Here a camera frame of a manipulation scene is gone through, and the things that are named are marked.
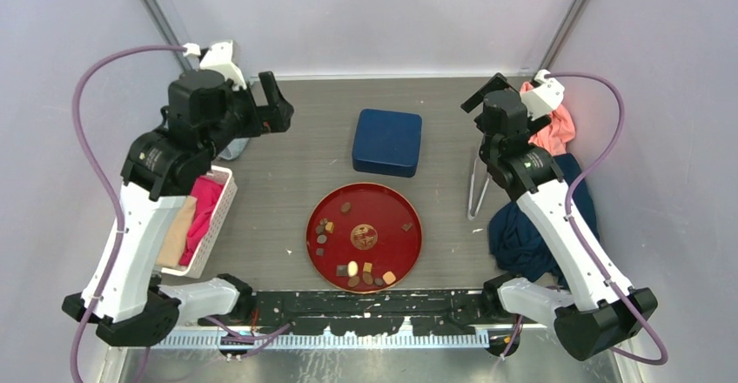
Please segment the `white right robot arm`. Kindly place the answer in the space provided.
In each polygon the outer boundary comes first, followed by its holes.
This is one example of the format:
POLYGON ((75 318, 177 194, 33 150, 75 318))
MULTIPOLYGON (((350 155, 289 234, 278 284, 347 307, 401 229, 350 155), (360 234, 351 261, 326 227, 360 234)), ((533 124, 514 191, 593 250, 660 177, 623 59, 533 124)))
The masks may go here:
POLYGON ((638 332, 652 333, 649 317, 658 306, 654 293, 636 288, 601 248, 574 203, 580 180, 566 181, 554 157, 531 143, 549 125, 564 97, 561 77, 539 71, 529 91, 517 91, 493 75, 462 105, 473 113, 482 139, 477 160, 487 180, 504 190, 541 234, 567 282, 566 290, 536 285, 519 275, 487 281, 481 293, 484 314, 502 323, 512 315, 552 330, 567 353, 584 361, 618 352, 638 332))

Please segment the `metal tongs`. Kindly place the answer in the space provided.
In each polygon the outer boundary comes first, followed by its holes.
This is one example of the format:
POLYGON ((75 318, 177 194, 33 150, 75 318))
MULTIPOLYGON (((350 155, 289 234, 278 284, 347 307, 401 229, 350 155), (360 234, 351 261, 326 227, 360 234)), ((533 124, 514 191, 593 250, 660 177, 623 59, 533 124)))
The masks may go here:
POLYGON ((491 177, 482 167, 481 160, 478 157, 473 157, 466 198, 466 218, 468 220, 477 218, 490 183, 491 177))

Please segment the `blue box lid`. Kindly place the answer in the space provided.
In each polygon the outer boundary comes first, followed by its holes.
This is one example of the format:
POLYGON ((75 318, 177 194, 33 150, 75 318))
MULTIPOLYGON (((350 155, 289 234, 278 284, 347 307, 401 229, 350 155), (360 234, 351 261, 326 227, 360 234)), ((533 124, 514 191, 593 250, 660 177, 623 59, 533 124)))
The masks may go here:
POLYGON ((363 109, 354 133, 352 168, 412 178, 418 169, 422 117, 415 113, 363 109))

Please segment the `red round tray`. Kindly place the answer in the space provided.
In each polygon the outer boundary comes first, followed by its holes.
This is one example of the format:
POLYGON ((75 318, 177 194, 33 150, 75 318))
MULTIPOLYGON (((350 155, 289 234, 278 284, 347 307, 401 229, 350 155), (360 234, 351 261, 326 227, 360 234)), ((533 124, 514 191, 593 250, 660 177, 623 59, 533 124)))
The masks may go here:
POLYGON ((392 289, 416 266, 423 249, 424 231, 418 212, 402 194, 376 183, 344 185, 324 196, 306 222, 305 247, 309 260, 331 286, 341 291, 369 294, 392 289), (351 210, 340 207, 351 203, 351 210), (333 233, 325 231, 334 223, 333 233), (318 235, 326 235, 321 245, 318 235), (349 277, 346 265, 356 261, 359 272, 349 277), (382 275, 392 271, 397 281, 385 285, 382 275))

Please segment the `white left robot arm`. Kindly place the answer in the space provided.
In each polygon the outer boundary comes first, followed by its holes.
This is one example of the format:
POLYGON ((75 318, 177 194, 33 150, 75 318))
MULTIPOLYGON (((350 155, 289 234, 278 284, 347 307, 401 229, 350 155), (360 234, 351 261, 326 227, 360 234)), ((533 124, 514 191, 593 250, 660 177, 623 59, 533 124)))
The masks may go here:
POLYGON ((230 274, 183 286, 164 286, 152 275, 173 219, 215 157, 236 138, 289 129, 294 109, 274 74, 264 71, 259 80, 263 105, 219 72, 188 71, 169 85, 162 124, 131 144, 105 248, 115 262, 102 264, 90 288, 62 304, 74 320, 94 323, 108 345, 155 346, 176 326, 208 316, 234 325, 251 318, 252 289, 230 274))

